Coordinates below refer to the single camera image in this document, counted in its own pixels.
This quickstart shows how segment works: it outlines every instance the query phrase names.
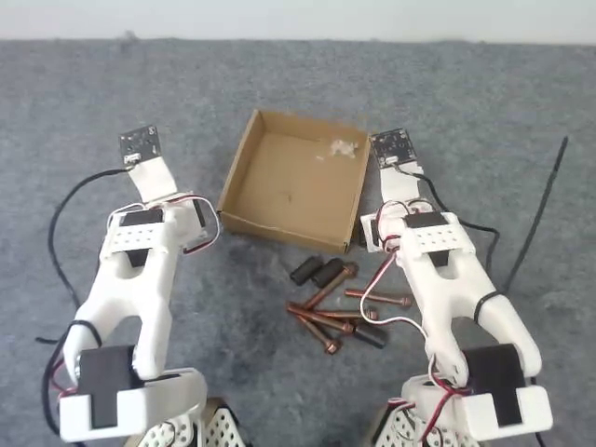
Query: circuit board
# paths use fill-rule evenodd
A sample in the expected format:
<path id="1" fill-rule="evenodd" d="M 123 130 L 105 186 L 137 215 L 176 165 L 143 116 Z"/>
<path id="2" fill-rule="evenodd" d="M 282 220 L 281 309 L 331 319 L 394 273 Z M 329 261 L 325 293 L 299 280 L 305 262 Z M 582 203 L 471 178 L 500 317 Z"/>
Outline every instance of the circuit board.
<path id="1" fill-rule="evenodd" d="M 412 141 L 406 129 L 398 128 L 371 136 L 379 169 L 401 165 L 416 159 Z"/>
<path id="2" fill-rule="evenodd" d="M 161 156 L 159 136 L 155 126 L 145 126 L 120 134 L 120 153 L 124 165 L 133 166 Z"/>

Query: perforated metal plate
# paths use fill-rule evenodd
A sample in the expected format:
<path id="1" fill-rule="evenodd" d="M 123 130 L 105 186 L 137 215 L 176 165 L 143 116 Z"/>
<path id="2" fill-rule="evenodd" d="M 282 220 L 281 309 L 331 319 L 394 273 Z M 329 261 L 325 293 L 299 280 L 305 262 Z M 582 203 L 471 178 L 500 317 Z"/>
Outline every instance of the perforated metal plate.
<path id="1" fill-rule="evenodd" d="M 395 409 L 386 420 L 375 447 L 420 447 L 420 441 L 426 423 L 410 410 Z M 434 428 L 427 436 L 430 447 L 480 447 L 468 436 L 460 435 L 450 430 Z"/>
<path id="2" fill-rule="evenodd" d="M 195 433 L 193 421 L 188 414 L 184 414 L 151 428 L 134 445 L 137 447 L 187 447 L 189 445 L 246 447 L 232 412 L 227 408 L 218 409 L 204 429 L 204 433 L 202 431 L 201 427 L 197 427 L 197 433 Z M 199 440 L 197 444 L 193 443 L 195 437 Z"/>
<path id="3" fill-rule="evenodd" d="M 205 430 L 206 447 L 245 447 L 232 412 L 220 408 Z"/>

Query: screw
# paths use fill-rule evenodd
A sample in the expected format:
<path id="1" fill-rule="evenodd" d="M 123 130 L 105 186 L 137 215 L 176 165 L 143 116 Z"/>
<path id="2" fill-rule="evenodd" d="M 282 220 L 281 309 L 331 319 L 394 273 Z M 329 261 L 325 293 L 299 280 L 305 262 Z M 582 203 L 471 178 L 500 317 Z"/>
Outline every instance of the screw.
<path id="1" fill-rule="evenodd" d="M 338 318 L 338 319 L 364 319 L 359 310 L 319 310 L 317 313 L 323 317 Z M 379 313 L 371 308 L 364 310 L 364 315 L 369 319 L 379 319 Z"/>
<path id="2" fill-rule="evenodd" d="M 337 275 L 329 284 L 323 287 L 320 291 L 310 297 L 306 303 L 302 305 L 302 309 L 311 310 L 321 301 L 325 299 L 332 291 L 335 290 L 346 279 L 353 278 L 358 273 L 358 266 L 354 263 L 346 263 L 344 269 Z"/>
<path id="3" fill-rule="evenodd" d="M 319 315 L 315 312 L 309 312 L 308 310 L 302 309 L 296 303 L 287 303 L 286 310 L 293 313 L 294 315 L 300 316 L 314 323 L 319 323 L 323 326 L 336 329 L 340 332 L 352 333 L 354 331 L 354 325 L 348 323 L 347 321 L 338 321 L 337 319 L 323 317 L 322 315 Z"/>
<path id="4" fill-rule="evenodd" d="M 349 298 L 362 298 L 364 291 L 358 289 L 345 289 L 344 296 Z M 411 293 L 381 293 L 378 291 L 371 291 L 367 296 L 367 300 L 376 301 L 377 303 L 389 303 L 391 305 L 400 305 L 402 307 L 410 307 L 413 303 L 413 295 Z"/>
<path id="5" fill-rule="evenodd" d="M 342 342 L 339 340 L 335 340 L 323 332 L 315 323 L 312 321 L 308 321 L 306 318 L 297 317 L 308 329 L 310 333 L 312 333 L 317 340 L 319 340 L 325 346 L 325 354 L 333 355 L 337 351 L 340 350 L 342 347 Z"/>

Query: black cable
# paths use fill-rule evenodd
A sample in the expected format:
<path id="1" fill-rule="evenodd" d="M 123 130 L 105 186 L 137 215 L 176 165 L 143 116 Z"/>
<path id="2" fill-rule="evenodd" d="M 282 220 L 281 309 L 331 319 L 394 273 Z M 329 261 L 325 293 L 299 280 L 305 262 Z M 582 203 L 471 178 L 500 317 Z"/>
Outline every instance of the black cable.
<path id="1" fill-rule="evenodd" d="M 565 151 L 567 150 L 567 143 L 569 143 L 569 138 L 563 138 L 561 142 L 561 147 L 559 148 L 559 153 L 557 154 L 557 158 L 555 160 L 555 164 L 553 165 L 552 171 L 549 175 L 549 179 L 547 180 L 547 186 L 545 187 L 544 193 L 542 193 L 542 198 L 540 199 L 538 210 L 536 212 L 536 215 L 534 216 L 534 220 L 532 221 L 532 226 L 530 227 L 528 236 L 525 237 L 525 241 L 521 246 L 520 253 L 518 254 L 517 259 L 515 260 L 515 264 L 511 268 L 508 278 L 505 281 L 505 285 L 503 286 L 503 293 L 507 293 L 511 288 L 513 279 L 515 279 L 518 270 L 522 266 L 523 259 L 525 258 L 525 255 L 527 254 L 528 250 L 530 249 L 530 245 L 532 244 L 532 240 L 534 239 L 536 229 L 538 228 L 538 224 L 540 224 L 542 214 L 544 213 L 544 209 L 547 206 L 547 202 L 549 201 L 552 185 L 555 183 L 555 179 L 557 178 L 557 174 L 559 173 L 559 167 L 561 166 L 562 157 L 565 155 Z"/>
<path id="2" fill-rule="evenodd" d="M 484 303 L 486 303 L 491 298 L 495 298 L 502 294 L 500 291 L 491 291 L 490 293 L 485 294 L 478 302 L 476 303 L 476 307 L 474 308 L 474 322 L 479 324 L 478 318 L 481 316 L 481 309 Z"/>
<path id="3" fill-rule="evenodd" d="M 424 181 L 427 184 L 428 189 L 430 190 L 430 194 L 432 194 L 435 201 L 437 202 L 437 205 L 439 205 L 439 208 L 442 211 L 451 212 L 449 210 L 449 208 L 440 199 L 439 193 L 437 192 L 437 188 L 435 187 L 435 184 L 426 175 L 419 174 L 416 172 L 406 172 L 405 170 L 401 170 L 399 166 L 396 166 L 396 169 L 399 172 L 401 172 L 402 174 L 411 175 L 418 180 Z M 489 245 L 488 250 L 486 252 L 486 261 L 485 261 L 485 266 L 484 266 L 486 268 L 486 273 L 490 277 L 491 270 L 493 268 L 494 249 L 496 249 L 496 244 L 498 243 L 499 238 L 501 238 L 501 234 L 499 233 L 499 231 L 496 228 L 492 228 L 491 226 L 485 226 L 485 225 L 479 225 L 477 223 L 471 223 L 471 222 L 465 221 L 464 219 L 461 219 L 459 216 L 457 218 L 459 219 L 459 223 L 461 223 L 463 226 L 466 226 L 467 228 L 471 228 L 473 230 L 479 230 L 479 231 L 493 234 L 493 241 L 491 242 L 491 245 Z"/>
<path id="4" fill-rule="evenodd" d="M 108 176 L 112 176 L 112 175 L 122 174 L 122 173 L 128 172 L 128 171 L 129 171 L 129 169 L 109 169 L 109 170 L 104 170 L 102 172 L 98 172 L 97 174 L 88 176 L 86 179 L 77 183 L 74 186 L 74 188 L 66 195 L 64 200 L 60 203 L 60 205 L 58 205 L 58 207 L 56 207 L 56 210 L 54 211 L 54 214 L 52 215 L 52 219 L 51 219 L 51 221 L 49 221 L 49 229 L 47 231 L 47 251 L 49 251 L 49 257 L 52 261 L 52 265 L 54 265 L 54 269 L 56 270 L 58 277 L 61 279 L 62 284 L 64 284 L 64 287 L 70 294 L 70 297 L 71 297 L 71 300 L 73 301 L 74 307 L 77 309 L 81 306 L 81 301 L 79 300 L 78 295 L 76 294 L 75 288 L 73 287 L 71 282 L 68 280 L 68 278 L 64 274 L 64 271 L 62 270 L 62 267 L 58 261 L 58 257 L 56 256 L 56 249 L 54 248 L 54 235 L 56 233 L 56 224 L 58 223 L 58 218 L 60 217 L 62 211 L 64 210 L 64 207 L 66 207 L 66 204 L 69 202 L 69 200 L 71 198 L 73 198 L 73 196 L 83 186 L 85 186 L 86 184 L 91 183 L 95 180 L 98 180 L 102 177 L 108 177 Z"/>
<path id="5" fill-rule="evenodd" d="M 54 365 L 56 364 L 56 360 L 60 355 L 62 348 L 64 347 L 64 343 L 66 342 L 66 337 L 68 336 L 68 332 L 71 330 L 73 326 L 85 326 L 91 331 L 93 338 L 98 346 L 102 345 L 102 339 L 100 337 L 100 333 L 97 331 L 95 326 L 93 326 L 89 321 L 84 321 L 82 319 L 75 319 L 71 321 L 71 324 L 68 325 L 68 328 L 58 340 L 58 343 L 54 346 L 54 351 L 52 355 L 49 357 L 47 361 L 46 368 L 44 369 L 44 375 L 42 376 L 41 381 L 41 405 L 42 410 L 44 412 L 44 417 L 46 419 L 47 426 L 49 429 L 57 436 L 60 435 L 60 429 L 58 424 L 54 420 L 54 416 L 52 414 L 51 405 L 49 404 L 49 380 L 52 375 L 52 370 L 54 369 Z M 83 442 L 76 442 L 74 445 L 77 447 L 85 447 L 85 443 Z"/>

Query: white plastic bracket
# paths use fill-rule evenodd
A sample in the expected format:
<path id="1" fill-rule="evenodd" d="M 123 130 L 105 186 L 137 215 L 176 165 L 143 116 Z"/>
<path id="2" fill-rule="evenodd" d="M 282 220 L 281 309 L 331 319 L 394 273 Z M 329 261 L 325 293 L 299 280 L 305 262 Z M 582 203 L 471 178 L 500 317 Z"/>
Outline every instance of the white plastic bracket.
<path id="1" fill-rule="evenodd" d="M 173 377 L 145 383 L 143 388 L 118 392 L 115 427 L 91 426 L 91 396 L 60 399 L 61 438 L 77 442 L 142 434 L 176 414 L 184 414 L 189 408 L 194 407 L 200 412 L 205 407 L 207 383 L 200 372 L 186 368 L 165 374 Z"/>

